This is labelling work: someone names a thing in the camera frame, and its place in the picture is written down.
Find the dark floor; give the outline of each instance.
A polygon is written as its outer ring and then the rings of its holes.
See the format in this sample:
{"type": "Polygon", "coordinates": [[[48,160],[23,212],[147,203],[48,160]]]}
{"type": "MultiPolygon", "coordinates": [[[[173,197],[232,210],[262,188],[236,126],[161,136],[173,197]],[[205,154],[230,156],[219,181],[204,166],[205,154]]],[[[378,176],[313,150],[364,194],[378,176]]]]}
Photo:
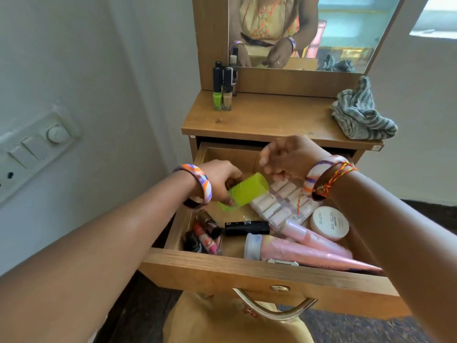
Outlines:
{"type": "MultiPolygon", "coordinates": [[[[407,201],[430,219],[457,232],[456,207],[407,201]]],[[[162,242],[166,239],[164,231],[162,242]]],[[[140,272],[135,273],[118,309],[117,318],[108,319],[96,343],[161,343],[162,326],[180,291],[159,288],[140,272]]],[[[308,310],[300,318],[315,343],[432,343],[413,317],[375,320],[365,317],[308,310]]]]}

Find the drawer handle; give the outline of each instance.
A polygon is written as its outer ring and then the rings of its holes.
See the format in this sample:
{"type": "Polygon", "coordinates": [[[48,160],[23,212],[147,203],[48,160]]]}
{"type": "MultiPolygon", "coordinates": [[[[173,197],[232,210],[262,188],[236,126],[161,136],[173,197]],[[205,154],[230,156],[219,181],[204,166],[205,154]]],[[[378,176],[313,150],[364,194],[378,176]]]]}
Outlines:
{"type": "Polygon", "coordinates": [[[255,310],[260,315],[263,315],[264,317],[266,317],[268,319],[281,321],[281,322],[286,321],[286,320],[291,320],[293,318],[298,317],[303,311],[310,308],[314,303],[317,302],[317,299],[305,299],[302,303],[300,303],[295,308],[292,308],[292,309],[289,309],[289,310],[283,311],[283,312],[274,312],[274,311],[270,311],[270,310],[262,307],[261,305],[259,305],[257,302],[255,302],[253,299],[251,299],[244,290],[238,289],[238,288],[233,288],[233,291],[235,293],[237,293],[237,295],[240,297],[240,299],[243,300],[243,302],[245,304],[247,304],[249,307],[251,307],[253,310],[255,310]]]}

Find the neon green cup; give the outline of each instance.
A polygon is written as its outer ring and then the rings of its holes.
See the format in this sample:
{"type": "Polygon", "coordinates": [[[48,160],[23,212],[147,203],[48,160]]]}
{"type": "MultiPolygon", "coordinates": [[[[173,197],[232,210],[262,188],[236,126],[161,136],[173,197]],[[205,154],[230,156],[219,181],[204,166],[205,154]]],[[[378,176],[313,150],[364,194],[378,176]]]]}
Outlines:
{"type": "Polygon", "coordinates": [[[270,187],[265,177],[257,172],[228,191],[229,195],[235,201],[235,206],[229,207],[220,202],[218,204],[224,212],[229,212],[248,204],[256,197],[265,194],[268,190],[270,190],[270,187]]]}

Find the drawer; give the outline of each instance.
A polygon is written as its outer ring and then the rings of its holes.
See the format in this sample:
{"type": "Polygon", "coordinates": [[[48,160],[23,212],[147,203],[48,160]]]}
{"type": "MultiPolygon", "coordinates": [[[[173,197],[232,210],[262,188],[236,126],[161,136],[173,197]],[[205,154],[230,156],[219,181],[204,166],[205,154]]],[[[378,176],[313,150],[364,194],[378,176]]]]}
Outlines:
{"type": "MultiPolygon", "coordinates": [[[[248,177],[262,172],[259,157],[260,149],[256,147],[202,143],[194,163],[229,160],[248,177]]],[[[245,217],[259,218],[249,206],[225,213],[211,202],[206,209],[220,226],[245,217]]],[[[253,300],[276,304],[296,306],[306,298],[313,298],[317,299],[313,308],[337,313],[382,319],[410,315],[387,277],[245,260],[245,237],[224,236],[221,244],[224,256],[185,252],[182,237],[191,229],[195,215],[181,207],[165,248],[151,248],[141,263],[139,270],[158,286],[231,296],[237,296],[233,288],[240,288],[253,300]],[[286,288],[278,291],[274,285],[286,288]]],[[[354,259],[376,264],[354,230],[350,230],[341,244],[351,249],[354,259]]]]}

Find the hand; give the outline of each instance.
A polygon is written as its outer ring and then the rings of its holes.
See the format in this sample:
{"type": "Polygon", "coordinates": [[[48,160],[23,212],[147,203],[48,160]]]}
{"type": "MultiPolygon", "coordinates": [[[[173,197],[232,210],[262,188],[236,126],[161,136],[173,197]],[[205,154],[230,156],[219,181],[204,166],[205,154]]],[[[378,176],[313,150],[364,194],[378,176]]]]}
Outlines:
{"type": "Polygon", "coordinates": [[[269,68],[283,68],[292,55],[293,46],[288,38],[282,38],[271,48],[264,64],[269,68]]]}
{"type": "Polygon", "coordinates": [[[262,149],[259,163],[276,181],[291,177],[304,180],[316,162],[328,155],[328,151],[306,136],[289,136],[278,138],[262,149]]]}
{"type": "MultiPolygon", "coordinates": [[[[241,179],[242,172],[230,161],[213,160],[204,164],[201,164],[200,169],[205,173],[211,183],[213,190],[212,201],[220,201],[227,206],[233,206],[234,201],[227,192],[227,182],[239,182],[241,179]]],[[[200,183],[197,184],[199,187],[199,193],[202,193],[202,187],[200,183]]]]}
{"type": "Polygon", "coordinates": [[[238,64],[241,67],[252,67],[251,58],[246,47],[241,43],[236,44],[235,47],[238,48],[238,64]]]}

